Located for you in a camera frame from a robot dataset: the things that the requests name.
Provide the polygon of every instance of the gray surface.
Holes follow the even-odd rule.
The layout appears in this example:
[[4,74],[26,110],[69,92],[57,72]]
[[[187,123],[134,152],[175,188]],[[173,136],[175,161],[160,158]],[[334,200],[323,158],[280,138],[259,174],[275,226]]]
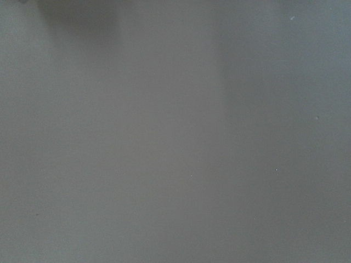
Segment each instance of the gray surface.
[[349,1],[0,4],[1,263],[350,262]]

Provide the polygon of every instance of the gray background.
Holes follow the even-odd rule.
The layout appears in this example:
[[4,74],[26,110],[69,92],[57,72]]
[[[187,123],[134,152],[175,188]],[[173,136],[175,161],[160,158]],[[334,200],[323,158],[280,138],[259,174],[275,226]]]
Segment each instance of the gray background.
[[0,262],[351,260],[351,2],[0,0]]

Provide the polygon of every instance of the smooth surface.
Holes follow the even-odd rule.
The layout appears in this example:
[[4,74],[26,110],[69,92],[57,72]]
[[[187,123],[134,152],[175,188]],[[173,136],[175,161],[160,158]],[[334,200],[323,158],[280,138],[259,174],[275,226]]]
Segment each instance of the smooth surface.
[[351,3],[0,1],[0,262],[349,263]]

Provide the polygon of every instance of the gray wall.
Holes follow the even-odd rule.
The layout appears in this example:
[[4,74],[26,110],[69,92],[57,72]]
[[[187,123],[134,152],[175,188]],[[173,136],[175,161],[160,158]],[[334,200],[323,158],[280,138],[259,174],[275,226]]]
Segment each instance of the gray wall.
[[350,12],[0,0],[0,262],[349,263]]

